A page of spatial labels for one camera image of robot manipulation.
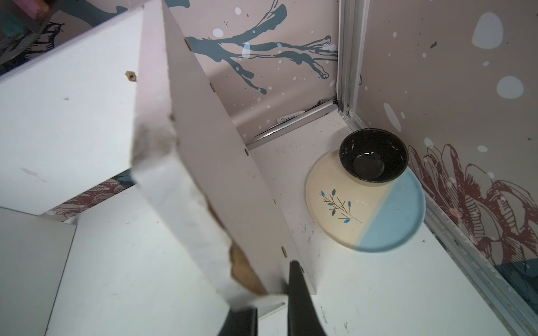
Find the cream plate section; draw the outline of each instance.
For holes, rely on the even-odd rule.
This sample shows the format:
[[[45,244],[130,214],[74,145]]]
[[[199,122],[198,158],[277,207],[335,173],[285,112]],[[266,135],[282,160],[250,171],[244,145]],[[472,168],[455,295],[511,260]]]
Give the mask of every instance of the cream plate section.
[[[328,236],[355,249],[395,182],[368,183],[353,177],[340,163],[336,150],[322,157],[310,171],[306,203]]]

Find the screw hole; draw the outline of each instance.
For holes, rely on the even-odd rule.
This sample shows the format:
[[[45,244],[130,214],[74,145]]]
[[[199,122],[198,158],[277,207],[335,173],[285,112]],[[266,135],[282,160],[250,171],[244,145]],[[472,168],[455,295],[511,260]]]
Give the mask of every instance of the screw hole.
[[[127,79],[131,82],[136,82],[136,74],[132,71],[126,71],[125,76],[127,76]]]

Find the white board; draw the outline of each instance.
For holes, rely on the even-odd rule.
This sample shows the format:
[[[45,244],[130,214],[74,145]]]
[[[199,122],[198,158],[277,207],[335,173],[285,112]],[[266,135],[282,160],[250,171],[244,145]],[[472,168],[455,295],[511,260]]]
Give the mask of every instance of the white board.
[[[0,77],[0,207],[40,215],[130,167],[141,8]]]
[[[230,279],[230,238],[266,291],[283,293],[289,262],[302,263],[284,215],[158,0],[144,5],[137,78],[132,171],[144,196],[228,302],[252,299]]]
[[[0,335],[43,336],[75,226],[0,208]]]

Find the leaf pattern on plate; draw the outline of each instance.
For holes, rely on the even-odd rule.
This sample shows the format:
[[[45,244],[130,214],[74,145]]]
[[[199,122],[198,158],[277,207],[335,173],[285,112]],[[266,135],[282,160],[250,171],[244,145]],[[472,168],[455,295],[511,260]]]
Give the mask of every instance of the leaf pattern on plate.
[[[326,203],[329,207],[331,207],[329,211],[332,211],[332,216],[334,216],[336,214],[336,210],[338,210],[342,215],[342,217],[340,217],[339,219],[343,219],[344,223],[349,223],[352,219],[356,220],[359,223],[362,223],[360,220],[351,215],[351,201],[348,201],[347,209],[345,207],[346,201],[342,202],[338,197],[336,197],[335,201],[336,189],[332,190],[329,197],[325,196],[325,192],[323,192],[323,190],[321,191],[320,195],[321,197],[323,197],[323,202]]]

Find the white shelf panel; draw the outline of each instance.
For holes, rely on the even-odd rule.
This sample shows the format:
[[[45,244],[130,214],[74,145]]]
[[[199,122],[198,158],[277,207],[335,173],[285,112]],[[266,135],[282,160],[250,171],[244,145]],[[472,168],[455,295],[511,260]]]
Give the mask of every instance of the white shelf panel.
[[[424,224],[403,246],[377,254],[347,249],[315,224],[308,172],[349,133],[332,112],[251,151],[313,278],[327,334],[509,335]],[[285,331],[285,315],[264,319],[260,335]]]
[[[78,216],[47,336],[216,335],[227,313],[135,186]]]

